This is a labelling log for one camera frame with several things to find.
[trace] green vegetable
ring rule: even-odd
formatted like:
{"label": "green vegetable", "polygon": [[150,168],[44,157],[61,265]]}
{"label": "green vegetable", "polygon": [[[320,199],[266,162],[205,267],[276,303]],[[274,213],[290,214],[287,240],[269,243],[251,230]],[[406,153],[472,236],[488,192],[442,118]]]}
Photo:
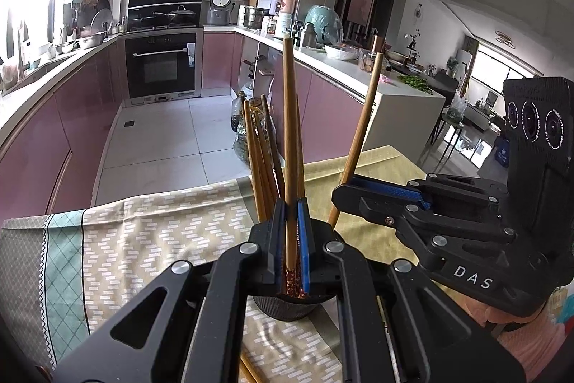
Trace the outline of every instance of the green vegetable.
{"label": "green vegetable", "polygon": [[428,94],[432,94],[432,90],[429,88],[427,81],[421,77],[409,77],[408,75],[399,75],[398,79],[407,85],[413,87],[414,89],[423,91]]}

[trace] ceiling light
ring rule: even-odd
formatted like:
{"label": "ceiling light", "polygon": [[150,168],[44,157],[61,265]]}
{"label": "ceiling light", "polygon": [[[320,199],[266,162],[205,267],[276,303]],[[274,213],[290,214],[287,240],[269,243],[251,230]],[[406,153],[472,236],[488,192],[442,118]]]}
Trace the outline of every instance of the ceiling light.
{"label": "ceiling light", "polygon": [[511,49],[516,49],[516,46],[514,46],[512,44],[512,39],[509,37],[509,35],[505,35],[503,32],[495,30],[495,33],[497,35],[497,41],[499,43],[502,43],[505,46],[508,46]]}

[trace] blue gripper pad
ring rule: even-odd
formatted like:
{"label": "blue gripper pad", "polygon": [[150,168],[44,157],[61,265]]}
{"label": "blue gripper pad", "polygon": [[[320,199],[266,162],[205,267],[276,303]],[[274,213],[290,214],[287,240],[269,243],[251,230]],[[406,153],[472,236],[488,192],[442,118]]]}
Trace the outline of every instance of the blue gripper pad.
{"label": "blue gripper pad", "polygon": [[309,246],[305,225],[305,208],[303,200],[297,202],[297,224],[299,229],[299,256],[301,260],[301,287],[305,294],[309,293],[311,279],[309,277]]}
{"label": "blue gripper pad", "polygon": [[401,197],[419,203],[424,209],[430,209],[431,204],[424,200],[418,191],[406,187],[398,187],[370,177],[353,176],[349,185],[367,189],[371,192],[388,195],[390,197]]}

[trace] kitchen sink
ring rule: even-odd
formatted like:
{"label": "kitchen sink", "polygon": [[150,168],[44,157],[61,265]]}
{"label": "kitchen sink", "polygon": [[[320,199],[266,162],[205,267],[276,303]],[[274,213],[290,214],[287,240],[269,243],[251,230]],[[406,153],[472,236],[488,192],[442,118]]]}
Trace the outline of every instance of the kitchen sink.
{"label": "kitchen sink", "polygon": [[20,88],[23,88],[26,85],[30,85],[31,83],[38,81],[40,78],[44,77],[45,74],[52,71],[53,69],[55,69],[60,64],[67,61],[68,59],[70,59],[69,55],[68,55],[68,57],[56,58],[56,59],[48,62],[47,64],[44,64],[41,67],[38,67],[36,70],[34,70],[30,74],[26,75],[26,77],[23,80],[20,80],[15,86],[10,88],[8,91],[3,91],[2,96],[10,94],[13,91],[19,90]]}

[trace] oven door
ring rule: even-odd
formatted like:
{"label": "oven door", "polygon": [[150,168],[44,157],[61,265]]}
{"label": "oven door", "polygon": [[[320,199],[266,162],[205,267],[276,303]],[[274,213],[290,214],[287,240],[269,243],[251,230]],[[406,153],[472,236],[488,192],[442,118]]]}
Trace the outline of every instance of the oven door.
{"label": "oven door", "polygon": [[201,58],[196,55],[196,34],[156,35],[126,40],[127,82],[130,99],[186,92],[193,96]]}

